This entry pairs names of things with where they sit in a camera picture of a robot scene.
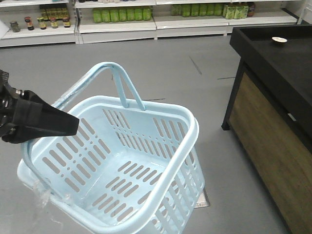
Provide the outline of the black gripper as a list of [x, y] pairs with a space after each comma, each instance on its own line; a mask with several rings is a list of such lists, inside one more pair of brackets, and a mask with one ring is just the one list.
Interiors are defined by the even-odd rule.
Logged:
[[24, 143], [41, 137], [73, 136], [79, 119], [42, 100], [30, 90], [8, 83], [9, 73], [0, 71], [0, 136], [4, 142]]

